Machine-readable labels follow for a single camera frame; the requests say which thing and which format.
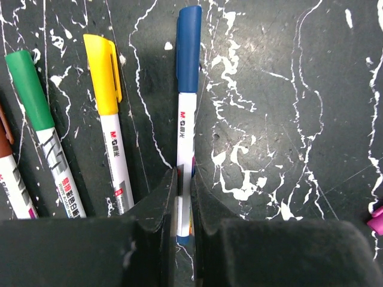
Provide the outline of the blue pen cap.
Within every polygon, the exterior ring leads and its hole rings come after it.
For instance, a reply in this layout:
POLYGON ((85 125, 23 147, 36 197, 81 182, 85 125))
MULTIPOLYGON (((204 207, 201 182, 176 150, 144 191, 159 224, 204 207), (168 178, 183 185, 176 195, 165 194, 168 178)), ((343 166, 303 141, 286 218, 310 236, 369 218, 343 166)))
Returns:
POLYGON ((180 10, 176 35, 176 78, 180 93, 197 93, 199 81, 202 8, 180 10))

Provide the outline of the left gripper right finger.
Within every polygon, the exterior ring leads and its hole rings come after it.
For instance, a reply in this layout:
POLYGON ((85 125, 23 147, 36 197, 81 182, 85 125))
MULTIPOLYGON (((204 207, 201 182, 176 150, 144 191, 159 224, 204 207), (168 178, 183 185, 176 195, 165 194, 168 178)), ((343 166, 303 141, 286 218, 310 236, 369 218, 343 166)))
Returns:
POLYGON ((347 221, 246 221, 191 182, 197 286, 381 286, 382 271, 347 221))

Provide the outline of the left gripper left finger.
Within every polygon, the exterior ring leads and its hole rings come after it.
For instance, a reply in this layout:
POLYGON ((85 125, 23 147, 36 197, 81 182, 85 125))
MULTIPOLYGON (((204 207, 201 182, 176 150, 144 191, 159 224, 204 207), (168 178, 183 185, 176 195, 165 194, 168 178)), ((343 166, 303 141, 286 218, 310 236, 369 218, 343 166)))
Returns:
POLYGON ((1 222, 2 286, 173 286, 177 171, 120 216, 1 222))

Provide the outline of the pink pen cap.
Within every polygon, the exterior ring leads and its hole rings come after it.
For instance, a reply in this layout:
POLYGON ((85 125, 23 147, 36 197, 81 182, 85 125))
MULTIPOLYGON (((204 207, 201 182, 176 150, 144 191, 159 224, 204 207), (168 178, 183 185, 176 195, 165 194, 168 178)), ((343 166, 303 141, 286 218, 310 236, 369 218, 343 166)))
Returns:
POLYGON ((367 225, 379 236, 383 235, 383 206, 371 213, 371 218, 367 225))

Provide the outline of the brown pen cap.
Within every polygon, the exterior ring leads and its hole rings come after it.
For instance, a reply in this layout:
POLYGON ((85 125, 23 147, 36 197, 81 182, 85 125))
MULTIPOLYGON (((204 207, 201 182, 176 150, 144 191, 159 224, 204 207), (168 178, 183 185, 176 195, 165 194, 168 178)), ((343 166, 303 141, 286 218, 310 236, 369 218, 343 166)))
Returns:
POLYGON ((1 134, 0 134, 0 157, 6 157, 13 153, 11 146, 14 144, 14 138, 11 133, 10 125, 5 116, 3 108, 0 106, 1 134))

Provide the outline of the blue marker pen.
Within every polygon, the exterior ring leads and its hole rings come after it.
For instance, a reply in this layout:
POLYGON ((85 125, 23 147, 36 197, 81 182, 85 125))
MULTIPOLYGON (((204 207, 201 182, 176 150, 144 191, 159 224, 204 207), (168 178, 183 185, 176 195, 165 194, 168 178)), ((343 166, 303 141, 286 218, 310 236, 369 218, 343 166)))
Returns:
POLYGON ((191 233, 191 182, 195 162, 195 124, 197 93, 178 92, 177 113, 177 171, 178 215, 176 240, 186 245, 191 233))

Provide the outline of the yellow pen cap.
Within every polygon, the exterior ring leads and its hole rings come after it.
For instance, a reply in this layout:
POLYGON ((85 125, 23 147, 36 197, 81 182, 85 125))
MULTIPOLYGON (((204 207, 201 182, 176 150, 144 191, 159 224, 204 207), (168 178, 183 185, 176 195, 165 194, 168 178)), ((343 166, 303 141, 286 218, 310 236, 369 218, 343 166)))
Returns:
POLYGON ((98 35, 83 35, 99 115, 118 113, 122 101, 115 43, 98 35))

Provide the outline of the green marker pen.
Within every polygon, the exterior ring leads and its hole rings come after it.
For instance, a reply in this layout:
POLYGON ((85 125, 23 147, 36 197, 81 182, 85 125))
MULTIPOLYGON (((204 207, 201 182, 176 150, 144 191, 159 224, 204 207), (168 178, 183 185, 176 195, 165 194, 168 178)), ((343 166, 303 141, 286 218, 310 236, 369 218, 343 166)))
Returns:
POLYGON ((67 217, 85 218, 87 216, 86 211, 80 199, 80 194, 55 125, 50 129, 35 132, 67 217))

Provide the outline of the green pen cap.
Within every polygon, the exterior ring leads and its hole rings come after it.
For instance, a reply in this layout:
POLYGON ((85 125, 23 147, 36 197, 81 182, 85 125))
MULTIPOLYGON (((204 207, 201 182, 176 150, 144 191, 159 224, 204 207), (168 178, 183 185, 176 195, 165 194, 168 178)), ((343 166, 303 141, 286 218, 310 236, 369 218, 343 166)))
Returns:
POLYGON ((54 127, 50 107, 30 52, 20 50, 10 53, 6 55, 5 61, 34 130, 54 127))

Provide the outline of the yellow marker pen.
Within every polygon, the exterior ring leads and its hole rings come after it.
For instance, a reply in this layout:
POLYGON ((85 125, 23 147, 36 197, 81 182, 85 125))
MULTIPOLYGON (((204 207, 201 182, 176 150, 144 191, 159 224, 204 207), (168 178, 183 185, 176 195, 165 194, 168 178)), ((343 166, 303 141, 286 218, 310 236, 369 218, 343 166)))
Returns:
POLYGON ((105 150, 108 157, 113 193, 119 214, 126 213, 135 203, 130 185, 118 113, 99 115, 105 150))

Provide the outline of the red marker pen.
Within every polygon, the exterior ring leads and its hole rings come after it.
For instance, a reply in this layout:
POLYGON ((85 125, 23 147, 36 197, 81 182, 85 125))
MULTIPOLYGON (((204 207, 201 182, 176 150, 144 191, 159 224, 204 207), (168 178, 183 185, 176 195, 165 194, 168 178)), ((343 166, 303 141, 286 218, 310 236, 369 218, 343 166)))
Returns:
POLYGON ((13 154, 1 158, 1 188, 5 191, 18 219, 38 218, 13 154))

